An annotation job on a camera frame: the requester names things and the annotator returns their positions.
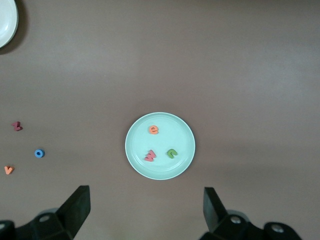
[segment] gray table surface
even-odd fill
[[[20,226],[90,185],[75,239],[197,240],[207,186],[257,227],[319,239],[320,1],[16,3],[0,48],[1,219]],[[126,158],[129,127],[151,112],[195,136],[192,164],[170,180]]]

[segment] screw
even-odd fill
[[[232,216],[231,218],[231,222],[233,222],[234,224],[240,224],[241,223],[241,219],[237,216]]]
[[[278,224],[273,224],[271,225],[271,228],[273,231],[277,232],[277,233],[283,233],[285,230]]]
[[[50,218],[49,215],[44,215],[44,216],[40,217],[39,222],[43,223],[43,222],[47,221],[49,218]]]

